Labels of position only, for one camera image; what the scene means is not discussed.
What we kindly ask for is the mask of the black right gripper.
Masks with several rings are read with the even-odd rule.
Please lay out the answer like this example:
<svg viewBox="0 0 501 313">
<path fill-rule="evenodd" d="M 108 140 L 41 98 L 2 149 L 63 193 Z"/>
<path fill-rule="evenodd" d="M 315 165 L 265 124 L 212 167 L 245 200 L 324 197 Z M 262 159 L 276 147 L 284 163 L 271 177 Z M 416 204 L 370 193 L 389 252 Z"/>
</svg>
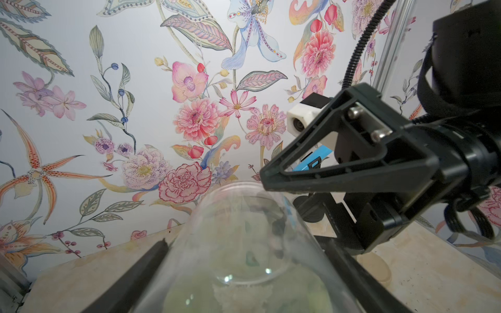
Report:
<svg viewBox="0 0 501 313">
<path fill-rule="evenodd" d="M 331 134 L 338 165 L 288 170 Z M 330 99 L 260 178 L 268 191 L 316 194 L 341 246 L 363 254 L 459 193 L 470 175 L 467 140 L 459 125 L 412 125 L 362 83 Z"/>
</svg>

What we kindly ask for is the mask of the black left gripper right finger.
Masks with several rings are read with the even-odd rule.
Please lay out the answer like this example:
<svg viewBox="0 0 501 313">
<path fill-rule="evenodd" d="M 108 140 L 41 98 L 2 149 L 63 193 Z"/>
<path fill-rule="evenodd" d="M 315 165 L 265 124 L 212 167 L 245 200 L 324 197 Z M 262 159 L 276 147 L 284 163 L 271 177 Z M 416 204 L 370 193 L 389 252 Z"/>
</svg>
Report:
<svg viewBox="0 0 501 313">
<path fill-rule="evenodd" d="M 339 245 L 336 238 L 318 236 L 317 242 L 365 312 L 410 312 L 402 302 L 392 296 L 383 285 L 369 274 L 346 249 Z"/>
</svg>

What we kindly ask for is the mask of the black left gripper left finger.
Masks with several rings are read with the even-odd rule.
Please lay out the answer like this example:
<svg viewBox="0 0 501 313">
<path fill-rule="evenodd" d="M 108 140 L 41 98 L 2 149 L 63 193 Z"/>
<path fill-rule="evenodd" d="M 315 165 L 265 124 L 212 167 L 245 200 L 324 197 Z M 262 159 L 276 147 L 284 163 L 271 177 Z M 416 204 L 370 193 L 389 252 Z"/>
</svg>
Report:
<svg viewBox="0 0 501 313">
<path fill-rule="evenodd" d="M 162 239 L 83 312 L 129 312 L 148 287 L 169 252 Z"/>
</svg>

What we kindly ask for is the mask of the rice jar beige lid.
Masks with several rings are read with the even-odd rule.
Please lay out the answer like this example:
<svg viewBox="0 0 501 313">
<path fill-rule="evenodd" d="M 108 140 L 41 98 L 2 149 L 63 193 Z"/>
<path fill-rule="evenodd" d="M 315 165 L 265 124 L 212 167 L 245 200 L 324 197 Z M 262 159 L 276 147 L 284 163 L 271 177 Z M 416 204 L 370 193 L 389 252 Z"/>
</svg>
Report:
<svg viewBox="0 0 501 313">
<path fill-rule="evenodd" d="M 134 312 L 360 312 L 297 211 L 238 182 L 209 193 Z"/>
</svg>

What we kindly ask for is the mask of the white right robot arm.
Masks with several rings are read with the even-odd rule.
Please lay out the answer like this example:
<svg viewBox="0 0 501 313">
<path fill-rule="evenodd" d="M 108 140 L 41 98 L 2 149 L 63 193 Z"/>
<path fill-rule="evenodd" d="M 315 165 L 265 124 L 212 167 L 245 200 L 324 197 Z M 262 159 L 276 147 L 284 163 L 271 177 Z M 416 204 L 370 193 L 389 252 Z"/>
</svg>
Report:
<svg viewBox="0 0 501 313">
<path fill-rule="evenodd" d="M 389 241 L 431 206 L 443 203 L 448 228 L 492 242 L 479 210 L 500 185 L 500 2 L 485 1 L 436 20 L 419 66 L 425 115 L 405 119 L 380 93 L 352 84 L 385 1 L 352 54 L 342 90 L 311 95 L 319 114 L 260 171 L 268 191 L 308 193 L 324 204 L 337 241 L 363 254 Z"/>
</svg>

